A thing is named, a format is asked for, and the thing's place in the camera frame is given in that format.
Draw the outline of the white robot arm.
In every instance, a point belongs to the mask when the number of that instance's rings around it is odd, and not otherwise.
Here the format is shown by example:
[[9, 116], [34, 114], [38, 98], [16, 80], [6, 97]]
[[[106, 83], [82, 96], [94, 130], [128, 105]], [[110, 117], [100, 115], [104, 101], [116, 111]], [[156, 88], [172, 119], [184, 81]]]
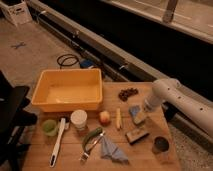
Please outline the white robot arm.
[[168, 102], [213, 138], [213, 108], [184, 95], [180, 87], [181, 83], [174, 78], [155, 80], [142, 102], [142, 111], [153, 112], [162, 103]]

